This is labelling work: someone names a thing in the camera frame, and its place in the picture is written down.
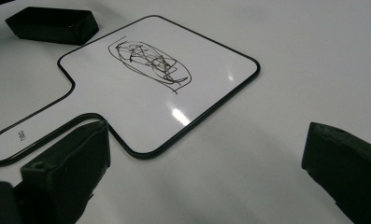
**black border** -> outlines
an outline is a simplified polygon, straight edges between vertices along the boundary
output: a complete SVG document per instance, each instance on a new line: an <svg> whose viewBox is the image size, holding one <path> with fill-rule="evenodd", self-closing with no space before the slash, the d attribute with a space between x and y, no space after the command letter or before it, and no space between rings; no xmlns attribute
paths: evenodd
<svg viewBox="0 0 371 224"><path fill-rule="evenodd" d="M22 119L12 125L10 125L9 127L5 128L4 130L2 130L0 132L0 135L4 132L6 132L7 130L13 128L14 126L17 126L18 124L24 122L25 120L33 117L34 115L40 113L41 111L47 109L48 107L52 106L52 105L55 105L57 104L58 102L62 101L64 98L66 98L69 94L71 94L71 92L75 89L75 86L76 86L76 83L75 81L72 79L71 76L69 76L69 74L65 71L65 69L60 65L60 61L62 60L63 57L65 57L66 55L78 50L78 49L81 49L81 48L84 48L90 44L92 44L93 42L95 41L98 41L108 35L111 35L113 33L116 33L118 32L119 30L121 29L124 29L130 25L133 25L139 21L143 21L147 18L151 18L151 17L156 17L156 18L160 18L164 21L168 21L168 22L171 22L172 24L175 24L176 26L182 28L182 29L185 29L195 35L199 35L201 37L203 37L204 39L206 40L209 40L223 48L226 48L226 49L229 49L231 50L232 52L234 53L237 53L247 59L250 59L251 61L255 62L256 65L257 65L257 70L251 74L246 80L244 80L242 83L240 83L238 86L236 86L233 90L231 90L230 92L228 92L226 95L224 95L217 103L215 103L214 105L212 105L208 110L206 110L203 114L201 114L199 117L197 117L196 119L194 119L190 124L188 124L186 127L184 127L181 131L179 131L178 133L176 133L174 136L172 136L170 139L168 139L165 143L163 143L161 146L159 146L158 148L154 149L153 151L151 152L148 152L148 153L139 153L139 152L136 152L136 151L133 151L124 141L123 139L121 139L121 137L118 135L118 133L116 133L116 131L109 125L109 131L112 133L112 135L116 138L116 140L121 144L121 146L127 151L127 153L129 153L131 156L137 158L137 159L141 159L141 160L146 160L146 159L151 159L151 158L155 158L157 157L158 155L162 154L166 149L168 149L169 147L171 147L173 144L175 144L184 134L186 134L187 132L189 132L191 129L193 129L197 124L199 124L201 121L203 121L205 118L207 118L210 114L212 114L215 110L217 110L221 105L223 105L225 102L227 102L230 98L232 98L236 93L238 93L240 90L242 90L245 86L247 86L250 82L252 82L252 80L254 80L258 75L259 75L259 72L261 71L261 66L260 64L253 58L251 58L250 56L248 55L245 55L237 50L234 50L234 49L231 49L227 46L224 46L223 44L213 40L213 39L210 39L204 35L200 35L198 33L196 33L195 31L192 31L182 25L179 25L173 21L170 21L162 16L158 16L158 15L151 15L151 16L147 16L147 17L144 17L142 19L139 19L137 21L134 21L134 22L131 22L125 26L123 26L122 28L118 29L118 30L115 30L107 35L103 35L101 36L100 38L97 38L95 39L94 41L80 47L80 48L77 48L77 49L74 49L74 50L71 50L70 52L66 53L65 55L63 55L57 62L57 65L59 66L59 68L62 70L62 72L64 73L64 75L68 78L68 80L71 82L72 84L72 87L71 87L71 90L65 94L63 97L59 98L58 100L52 102L51 104L49 105L46 105L45 107L37 110L35 113L31 114L30 116L26 117L25 119ZM4 159L4 160L1 160L0 161L0 166L4 166L4 165L8 165L8 164L11 164L13 162L16 162L22 158L24 158L25 156L27 156L28 154L30 154L31 152L37 150L39 147L42 147L43 145L45 145L46 143L48 143L49 141L51 141L52 139L58 137L59 135L63 134L64 132L66 132L67 130L71 129L72 127L74 127L75 125L79 124L80 122L86 120L86 119L104 119L101 115L98 115L98 114L95 114L95 113L91 113L91 114L84 114L84 115L80 115L74 119L72 119L71 121L67 122L66 124L64 124L63 126L61 126L60 128L58 128L57 130L53 131L52 133L49 133L47 134L45 137L39 139L38 141L36 141L35 143L33 143L31 146L29 147L26 147L25 149L21 150L20 152L16 153L15 155L7 158L7 159Z"/></svg>

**white table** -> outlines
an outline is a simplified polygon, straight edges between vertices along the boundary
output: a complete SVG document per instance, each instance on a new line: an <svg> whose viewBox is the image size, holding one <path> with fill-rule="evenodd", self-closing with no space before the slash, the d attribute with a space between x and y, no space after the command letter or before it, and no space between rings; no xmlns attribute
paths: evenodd
<svg viewBox="0 0 371 224"><path fill-rule="evenodd" d="M156 14L255 58L253 82L164 154L111 167L78 223L351 223L301 169L311 121L371 143L371 0L15 1L0 6L0 130L70 88L57 60L75 49L17 38L29 6L88 9L92 40ZM0 168L17 185L20 167Z"/></svg>

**black foam block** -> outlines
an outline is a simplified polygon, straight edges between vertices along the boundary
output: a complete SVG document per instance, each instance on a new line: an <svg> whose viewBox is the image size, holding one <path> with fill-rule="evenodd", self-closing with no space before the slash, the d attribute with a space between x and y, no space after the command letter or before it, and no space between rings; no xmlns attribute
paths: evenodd
<svg viewBox="0 0 371 224"><path fill-rule="evenodd" d="M75 223L109 165L107 122L77 128L21 168L16 194L25 219Z"/></svg>
<svg viewBox="0 0 371 224"><path fill-rule="evenodd" d="M6 22L21 39L60 44L83 45L98 32L89 10L27 7Z"/></svg>
<svg viewBox="0 0 371 224"><path fill-rule="evenodd" d="M371 224L371 145L343 130L311 123L302 168L356 224Z"/></svg>

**white surface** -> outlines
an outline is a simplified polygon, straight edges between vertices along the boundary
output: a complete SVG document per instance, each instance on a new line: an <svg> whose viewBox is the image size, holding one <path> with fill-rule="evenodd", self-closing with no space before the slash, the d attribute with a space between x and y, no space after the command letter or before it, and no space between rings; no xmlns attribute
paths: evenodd
<svg viewBox="0 0 371 224"><path fill-rule="evenodd" d="M112 166L78 223L351 222L301 169L311 121L371 143L371 0L16 1L0 6L0 129L57 99L73 46L19 40L27 6L91 9L100 32L159 14L254 57L260 76L160 157L111 142ZM17 184L37 153L0 168Z"/></svg>

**black scribble drawing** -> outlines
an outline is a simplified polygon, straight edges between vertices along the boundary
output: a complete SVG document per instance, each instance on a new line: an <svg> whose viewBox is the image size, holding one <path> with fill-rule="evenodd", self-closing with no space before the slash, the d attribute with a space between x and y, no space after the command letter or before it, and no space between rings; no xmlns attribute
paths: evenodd
<svg viewBox="0 0 371 224"><path fill-rule="evenodd" d="M165 85L176 94L192 81L189 70L170 55L144 42L124 40L125 37L109 45L108 50L128 69Z"/></svg>

